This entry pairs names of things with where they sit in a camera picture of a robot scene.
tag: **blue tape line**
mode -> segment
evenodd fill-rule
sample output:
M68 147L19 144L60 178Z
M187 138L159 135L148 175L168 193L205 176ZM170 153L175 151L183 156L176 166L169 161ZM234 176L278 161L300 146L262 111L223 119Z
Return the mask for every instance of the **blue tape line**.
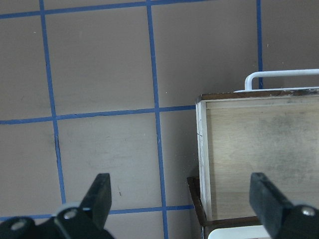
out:
M36 122L47 122L52 121L52 117L32 118L32 119L10 119L0 120L0 124L21 124L21 123L36 123Z
M48 83L53 130L54 130L54 142L55 142L55 152L56 152L57 167L58 167L61 201L62 201L62 203L65 203L66 200L65 200L65 191L64 191L64 181L63 181L61 154L60 154L60 147L59 147L59 130L58 130L58 124L57 124L57 120L56 120L56 112L55 112L55 104L54 104L51 65L50 65L50 57L49 57L48 39L47 39L47 33L46 33L46 23L45 23L43 0L39 0L39 5L40 5L40 14L41 14L44 56L45 56L45 63L46 63L46 77L47 77L47 83Z
M257 7L257 41L258 41L258 71L263 71L263 42L261 25L261 0L256 0ZM259 78L259 89L263 89L263 78Z
M26 16L39 16L39 15L40 15L40 11L17 12L17 13L0 14L0 19L26 17Z
M193 209L193 205L181 205L181 206L169 206L166 207L167 211L180 211L180 210L189 210ZM120 209L120 210L111 210L110 215L114 214L128 214L128 213L151 213L151 212L161 212L163 207L153 207L153 208L133 208L133 209ZM40 215L24 215L24 216L9 216L9 217L0 217L0 221L5 221L14 217L28 217L33 219L46 219L50 218L51 214L40 214Z
M137 6L145 6L145 5L146 5L145 1L138 1L138 2L115 3L115 4L106 4L106 5L96 5L96 6L80 6L80 7L45 10L45 14L69 13L69 12L79 12L79 11L95 11L95 10L104 10L104 9L137 7Z
M151 4L152 4L151 1L147 0L147 15L148 15L149 37L150 37L154 106L155 106L156 132L157 132L158 157L159 157L159 176L160 176L159 180L160 180L160 194L161 194L161 203L162 203L163 231L164 231L164 239L168 239L164 166L163 166L161 130L160 130L159 89L158 89L158 79L157 79L157 69L156 69L155 41L154 41L153 17L152 17Z
M173 107L160 107L159 112L174 112L174 111L188 111L194 110L196 106L173 106ZM124 111L105 111L105 112L92 112L92 113L81 113L81 114L69 114L56 116L56 120L68 120L68 119L80 119L90 118L96 116L122 116L122 115L135 115L135 114L147 114L155 113L154 108L139 109L139 110L124 110ZM31 119L9 119L0 120L0 124L21 124L21 123L35 123L35 122L46 122L53 121L53 117L41 117Z
M148 5L165 5L165 4L198 2L198 1L206 1L206 0L154 0L154 1L149 1ZM48 10L44 10L44 14L47 15L47 14L59 14L59 13L70 13L70 12L80 12L80 11L94 11L94 10L116 9L116 8L126 8L126 7L139 7L139 6L146 6L146 4L147 3L145 1L137 1L137 2L115 3L115 4L96 5L96 6L81 6L81 7L70 7L70 8L60 8L60 9L48 9ZM28 12L7 13L7 14L0 14L0 19L37 16L37 15L41 15L41 12L28 11Z
M5 221L10 218L15 218L15 217L27 217L27 218L32 218L32 219L46 219L50 218L51 214L41 214L41 215L26 215L26 216L12 216L12 217L0 217L0 221Z
M187 3L187 2L199 2L199 1L207 1L207 0L153 0L151 5L167 5L174 3Z
M196 106L173 106L173 107L161 107L159 109L160 112L168 112L168 111L189 111L195 110Z
M68 120L68 119L79 119L96 116L122 116L122 115L135 115L135 114L146 114L154 113L154 109L140 109L140 110L126 110L126 111L106 111L106 112L95 112L95 113L82 113L72 115L57 116L57 120Z
M149 212L160 212L163 207L156 208L134 208L134 209L122 209L122 210L111 210L110 214L126 214L126 213L149 213Z
M168 211L179 211L179 210L189 210L193 209L194 205L182 205L182 206L169 206L166 207Z

